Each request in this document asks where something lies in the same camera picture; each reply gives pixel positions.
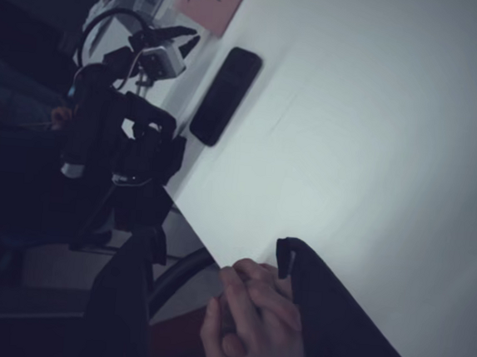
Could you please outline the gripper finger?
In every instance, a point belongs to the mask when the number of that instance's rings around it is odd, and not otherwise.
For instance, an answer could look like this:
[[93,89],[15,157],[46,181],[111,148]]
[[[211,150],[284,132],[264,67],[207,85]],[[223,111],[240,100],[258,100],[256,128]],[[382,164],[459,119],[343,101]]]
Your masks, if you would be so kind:
[[190,41],[183,43],[179,46],[178,51],[182,59],[188,57],[188,55],[192,52],[192,50],[197,46],[200,42],[201,37],[199,35],[195,35],[190,39]]
[[163,27],[155,28],[153,32],[153,37],[159,42],[173,40],[177,37],[183,36],[195,36],[197,34],[196,29],[188,28],[184,26],[173,26],[173,27]]

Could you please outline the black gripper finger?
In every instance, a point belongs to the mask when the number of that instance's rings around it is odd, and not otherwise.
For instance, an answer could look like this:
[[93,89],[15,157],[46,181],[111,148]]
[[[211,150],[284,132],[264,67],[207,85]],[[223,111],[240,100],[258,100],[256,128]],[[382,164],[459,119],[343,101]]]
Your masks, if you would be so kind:
[[303,240],[276,242],[279,277],[291,278],[299,306],[305,357],[401,357],[340,282]]
[[148,357],[152,265],[164,255],[160,226],[138,227],[94,280],[83,357]]

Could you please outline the person's right hand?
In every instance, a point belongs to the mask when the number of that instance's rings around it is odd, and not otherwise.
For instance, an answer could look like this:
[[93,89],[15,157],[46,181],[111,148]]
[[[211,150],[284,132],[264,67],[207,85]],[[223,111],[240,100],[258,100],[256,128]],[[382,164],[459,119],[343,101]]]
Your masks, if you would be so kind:
[[217,300],[207,307],[201,328],[206,357],[304,357],[299,310],[269,285],[248,288],[226,282],[224,292],[236,335],[221,337]]

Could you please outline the person's left hand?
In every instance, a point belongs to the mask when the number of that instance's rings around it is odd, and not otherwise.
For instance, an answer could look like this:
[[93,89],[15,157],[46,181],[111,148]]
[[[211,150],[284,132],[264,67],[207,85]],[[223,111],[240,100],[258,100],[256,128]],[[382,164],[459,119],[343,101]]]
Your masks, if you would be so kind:
[[266,302],[293,302],[291,279],[281,279],[273,265],[256,263],[252,259],[242,259],[219,273],[222,284],[243,286],[252,300]]

